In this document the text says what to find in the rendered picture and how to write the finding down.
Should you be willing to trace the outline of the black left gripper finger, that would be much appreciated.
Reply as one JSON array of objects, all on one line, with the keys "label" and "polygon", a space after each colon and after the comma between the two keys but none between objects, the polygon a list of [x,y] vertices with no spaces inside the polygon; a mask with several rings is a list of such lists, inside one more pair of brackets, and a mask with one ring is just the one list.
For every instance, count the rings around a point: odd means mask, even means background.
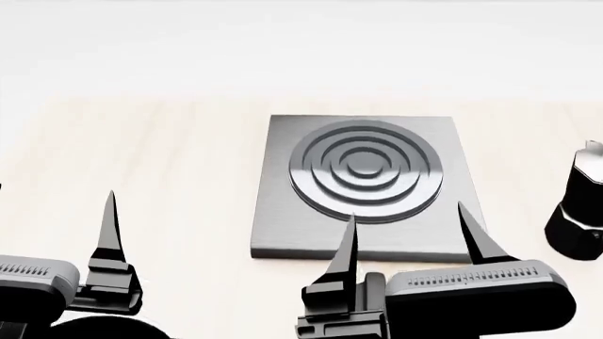
[{"label": "black left gripper finger", "polygon": [[109,191],[96,249],[89,260],[86,286],[90,290],[128,290],[131,267],[127,264],[120,234],[114,191]]}]

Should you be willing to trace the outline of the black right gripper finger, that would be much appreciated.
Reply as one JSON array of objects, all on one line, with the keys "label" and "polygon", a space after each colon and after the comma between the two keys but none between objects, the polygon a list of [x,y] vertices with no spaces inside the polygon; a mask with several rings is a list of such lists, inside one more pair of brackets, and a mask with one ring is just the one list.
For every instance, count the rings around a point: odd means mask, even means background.
[{"label": "black right gripper finger", "polygon": [[301,291],[307,314],[344,314],[355,310],[357,252],[356,219],[351,215],[327,270]]},{"label": "black right gripper finger", "polygon": [[510,262],[511,256],[483,230],[462,202],[458,215],[464,242],[473,265]]}]

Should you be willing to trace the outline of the grey square stove plate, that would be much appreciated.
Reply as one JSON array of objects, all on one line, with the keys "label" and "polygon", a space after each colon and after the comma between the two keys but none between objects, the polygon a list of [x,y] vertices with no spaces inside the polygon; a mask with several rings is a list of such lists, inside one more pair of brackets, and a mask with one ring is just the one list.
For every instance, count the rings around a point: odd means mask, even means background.
[{"label": "grey square stove plate", "polygon": [[275,115],[251,254],[330,259],[354,220],[359,259],[465,263],[459,205],[483,218],[452,118]]}]

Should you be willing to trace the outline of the black moka pot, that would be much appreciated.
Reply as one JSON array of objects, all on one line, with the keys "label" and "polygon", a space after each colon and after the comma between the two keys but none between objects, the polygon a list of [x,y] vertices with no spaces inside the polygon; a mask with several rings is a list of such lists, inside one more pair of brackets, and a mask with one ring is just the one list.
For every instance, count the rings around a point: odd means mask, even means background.
[{"label": "black moka pot", "polygon": [[575,152],[565,191],[545,227],[551,248],[571,259],[603,255],[603,143]]}]

